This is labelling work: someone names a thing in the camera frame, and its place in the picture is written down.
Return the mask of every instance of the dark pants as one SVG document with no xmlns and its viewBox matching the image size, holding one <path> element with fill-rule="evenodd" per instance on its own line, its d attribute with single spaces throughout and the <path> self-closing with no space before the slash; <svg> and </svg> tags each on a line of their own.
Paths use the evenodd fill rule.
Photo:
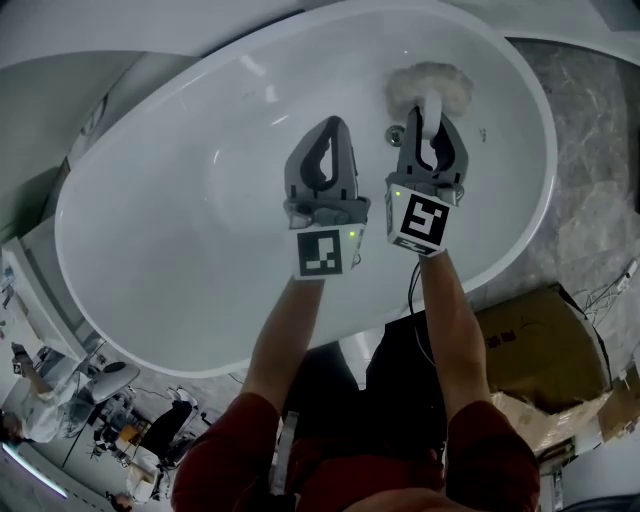
<svg viewBox="0 0 640 512">
<path fill-rule="evenodd" d="M 160 460 L 165 458 L 176 434 L 191 414 L 189 402 L 173 402 L 170 411 L 165 412 L 151 425 L 142 438 L 140 446 L 155 453 Z"/>
<path fill-rule="evenodd" d="M 296 438 L 354 435 L 390 444 L 399 457 L 442 453 L 447 420 L 423 312 L 385 326 L 367 369 L 366 390 L 358 385 L 338 342 L 310 350 L 289 392 L 285 411 L 300 413 Z"/>
</svg>

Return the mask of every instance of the drain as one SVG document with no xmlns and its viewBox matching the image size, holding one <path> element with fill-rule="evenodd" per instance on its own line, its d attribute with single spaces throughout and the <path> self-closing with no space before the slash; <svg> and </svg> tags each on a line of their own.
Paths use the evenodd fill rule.
<svg viewBox="0 0 640 512">
<path fill-rule="evenodd" d="M 390 126 L 389 128 L 387 128 L 387 131 L 384 134 L 384 138 L 394 148 L 399 148 L 400 146 L 402 146 L 402 141 L 404 140 L 404 127 L 400 126 L 399 124 Z"/>
</svg>

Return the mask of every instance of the person's arm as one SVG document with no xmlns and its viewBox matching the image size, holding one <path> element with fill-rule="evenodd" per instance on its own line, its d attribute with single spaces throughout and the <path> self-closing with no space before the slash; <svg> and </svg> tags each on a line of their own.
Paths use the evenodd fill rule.
<svg viewBox="0 0 640 512">
<path fill-rule="evenodd" d="M 172 495 L 176 512 L 253 510 L 267 476 L 287 393 L 311 340 L 323 281 L 289 281 L 258 337 L 240 396 L 189 450 Z"/>
<path fill-rule="evenodd" d="M 265 398 L 278 414 L 309 347 L 323 288 L 323 280 L 291 279 L 253 350 L 242 392 Z"/>
<path fill-rule="evenodd" d="M 449 421 L 467 405 L 491 400 L 484 337 L 449 255 L 421 258 L 431 349 Z"/>
<path fill-rule="evenodd" d="M 447 496 L 474 510 L 534 512 L 536 459 L 491 403 L 484 337 L 449 256 L 422 258 L 427 328 L 449 439 Z"/>
<path fill-rule="evenodd" d="M 22 364 L 22 373 L 31 381 L 31 388 L 38 394 L 51 393 L 53 389 L 47 384 L 40 375 L 33 369 L 30 364 Z"/>
<path fill-rule="evenodd" d="M 155 475 L 152 475 L 146 469 L 144 469 L 143 467 L 139 466 L 135 462 L 131 462 L 129 464 L 129 469 L 131 471 L 137 473 L 140 476 L 140 480 L 143 481 L 143 482 L 147 482 L 147 483 L 153 484 L 156 481 Z"/>
</svg>

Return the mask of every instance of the red shirt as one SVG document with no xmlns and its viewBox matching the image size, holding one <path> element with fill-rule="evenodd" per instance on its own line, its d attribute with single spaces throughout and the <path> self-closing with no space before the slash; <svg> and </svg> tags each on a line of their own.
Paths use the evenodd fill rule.
<svg viewBox="0 0 640 512">
<path fill-rule="evenodd" d="M 261 510 L 278 420 L 264 398 L 240 395 L 180 465 L 175 512 Z M 417 487 L 435 491 L 420 510 L 535 511 L 535 457 L 493 405 L 465 407 L 450 422 L 448 437 L 446 491 L 434 459 L 397 459 L 383 444 L 370 453 L 358 439 L 307 438 L 293 445 L 287 492 L 300 494 L 296 512 L 338 512 L 382 491 Z"/>
</svg>

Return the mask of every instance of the cardboard box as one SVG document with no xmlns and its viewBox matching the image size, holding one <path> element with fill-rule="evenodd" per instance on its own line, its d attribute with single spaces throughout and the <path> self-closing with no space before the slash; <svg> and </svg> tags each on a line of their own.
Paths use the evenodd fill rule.
<svg viewBox="0 0 640 512">
<path fill-rule="evenodd" d="M 559 285 L 477 315 L 494 404 L 534 451 L 573 436 L 609 396 L 602 340 L 580 315 Z"/>
<path fill-rule="evenodd" d="M 616 379 L 611 398 L 598 412 L 602 440 L 607 442 L 623 435 L 640 418 L 640 377 L 633 367 L 624 381 Z"/>
<path fill-rule="evenodd" d="M 594 400 L 557 414 L 547 414 L 522 400 L 500 392 L 494 393 L 491 399 L 493 405 L 507 417 L 531 449 L 541 452 L 576 435 L 598 414 L 609 395 L 610 393 L 604 393 Z"/>
</svg>

